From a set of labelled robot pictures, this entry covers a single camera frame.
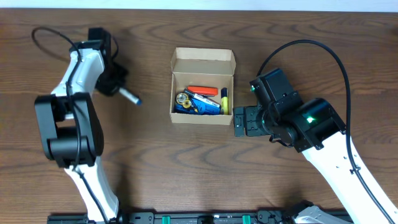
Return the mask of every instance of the white background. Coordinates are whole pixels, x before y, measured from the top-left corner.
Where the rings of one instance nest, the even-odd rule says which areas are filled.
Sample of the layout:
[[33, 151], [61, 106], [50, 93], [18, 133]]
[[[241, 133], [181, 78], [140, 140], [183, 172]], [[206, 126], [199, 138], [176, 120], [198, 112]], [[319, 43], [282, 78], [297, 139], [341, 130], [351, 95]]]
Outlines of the white background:
[[398, 12], [398, 0], [0, 0], [0, 7]]

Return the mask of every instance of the cardboard box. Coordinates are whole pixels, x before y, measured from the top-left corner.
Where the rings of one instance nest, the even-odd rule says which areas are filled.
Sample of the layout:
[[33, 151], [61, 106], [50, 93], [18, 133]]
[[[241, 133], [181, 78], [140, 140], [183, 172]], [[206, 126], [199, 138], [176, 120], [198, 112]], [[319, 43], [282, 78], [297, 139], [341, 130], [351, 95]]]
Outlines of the cardboard box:
[[[172, 57], [170, 117], [173, 123], [229, 125], [233, 117], [235, 57], [232, 50], [177, 47]], [[188, 86], [218, 89], [209, 99], [221, 104], [221, 89], [228, 89], [229, 115], [195, 115], [174, 112], [175, 95]]]

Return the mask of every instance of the wood grain surface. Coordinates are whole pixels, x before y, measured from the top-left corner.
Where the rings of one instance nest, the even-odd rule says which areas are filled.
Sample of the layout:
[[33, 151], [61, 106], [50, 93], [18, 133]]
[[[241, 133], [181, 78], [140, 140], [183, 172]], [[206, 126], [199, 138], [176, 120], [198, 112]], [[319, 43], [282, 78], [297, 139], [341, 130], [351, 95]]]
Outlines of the wood grain surface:
[[[51, 213], [84, 213], [74, 183], [43, 154], [34, 111], [67, 63], [37, 49], [36, 26], [75, 41], [89, 27], [118, 40], [138, 107], [121, 96], [93, 95], [105, 137], [104, 168], [122, 207], [165, 211], [256, 210], [307, 199], [342, 205], [324, 178], [294, 149], [268, 138], [236, 138], [233, 126], [172, 124], [170, 59], [176, 47], [232, 49], [235, 106], [256, 103], [249, 81], [276, 48], [296, 39], [330, 46], [352, 89], [357, 150], [398, 204], [398, 14], [140, 10], [0, 10], [0, 222], [45, 223]], [[68, 60], [70, 46], [42, 33], [42, 43]], [[340, 70], [322, 49], [297, 45], [267, 67], [282, 68], [305, 100], [327, 99], [345, 118]]]

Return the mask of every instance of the box flap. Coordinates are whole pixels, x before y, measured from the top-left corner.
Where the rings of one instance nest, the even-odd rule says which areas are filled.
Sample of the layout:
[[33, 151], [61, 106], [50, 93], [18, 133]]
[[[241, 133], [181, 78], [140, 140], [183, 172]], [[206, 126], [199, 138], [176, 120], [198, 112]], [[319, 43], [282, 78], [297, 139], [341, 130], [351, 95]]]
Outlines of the box flap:
[[172, 57], [173, 73], [234, 75], [232, 50], [177, 47]]

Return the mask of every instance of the green led indicator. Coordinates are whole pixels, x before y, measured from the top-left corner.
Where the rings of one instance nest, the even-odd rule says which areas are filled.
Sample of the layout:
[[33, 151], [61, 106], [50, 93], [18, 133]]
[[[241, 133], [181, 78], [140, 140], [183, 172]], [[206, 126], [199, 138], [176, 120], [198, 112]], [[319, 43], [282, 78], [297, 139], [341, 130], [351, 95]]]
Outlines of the green led indicator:
[[311, 123], [312, 121], [315, 121], [315, 118], [309, 116], [309, 117], [307, 118], [307, 121], [308, 121], [309, 123]]

